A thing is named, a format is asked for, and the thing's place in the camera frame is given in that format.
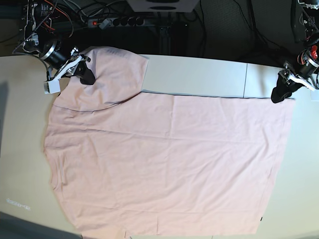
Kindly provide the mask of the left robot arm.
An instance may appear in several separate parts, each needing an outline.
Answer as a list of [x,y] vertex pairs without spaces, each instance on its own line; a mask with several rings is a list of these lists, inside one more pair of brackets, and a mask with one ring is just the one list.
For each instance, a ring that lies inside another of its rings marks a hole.
[[[305,38],[297,39],[296,12],[301,9],[300,23],[305,28]],[[292,96],[305,87],[312,92],[319,90],[319,2],[317,0],[291,1],[290,24],[295,42],[302,42],[304,49],[297,56],[296,64],[285,61],[278,72],[276,87],[271,93],[275,104]]]

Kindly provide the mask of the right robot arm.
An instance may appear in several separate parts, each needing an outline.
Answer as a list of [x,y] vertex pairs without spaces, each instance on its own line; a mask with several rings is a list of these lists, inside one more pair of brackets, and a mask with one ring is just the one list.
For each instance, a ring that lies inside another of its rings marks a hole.
[[68,12],[59,7],[56,0],[29,0],[23,8],[23,39],[13,50],[38,59],[46,70],[44,85],[63,77],[73,76],[83,85],[93,85],[96,78],[88,68],[90,57],[80,53],[69,41],[74,33],[74,24]]

